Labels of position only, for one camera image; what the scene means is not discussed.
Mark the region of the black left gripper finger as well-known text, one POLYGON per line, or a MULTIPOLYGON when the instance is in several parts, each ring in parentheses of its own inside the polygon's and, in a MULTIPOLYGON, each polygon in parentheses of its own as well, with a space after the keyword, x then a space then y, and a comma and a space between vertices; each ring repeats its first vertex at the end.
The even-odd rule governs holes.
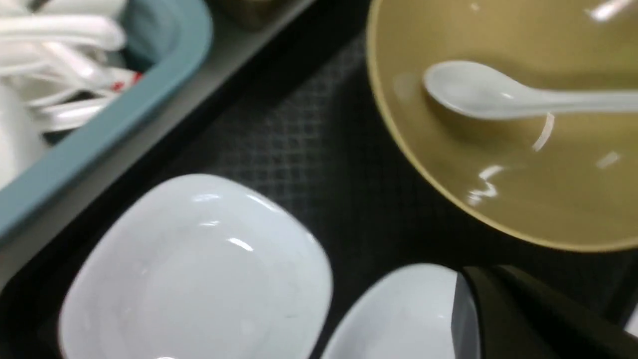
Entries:
POLYGON ((465 267, 451 321, 457 359, 635 359, 636 337, 513 266, 465 267))

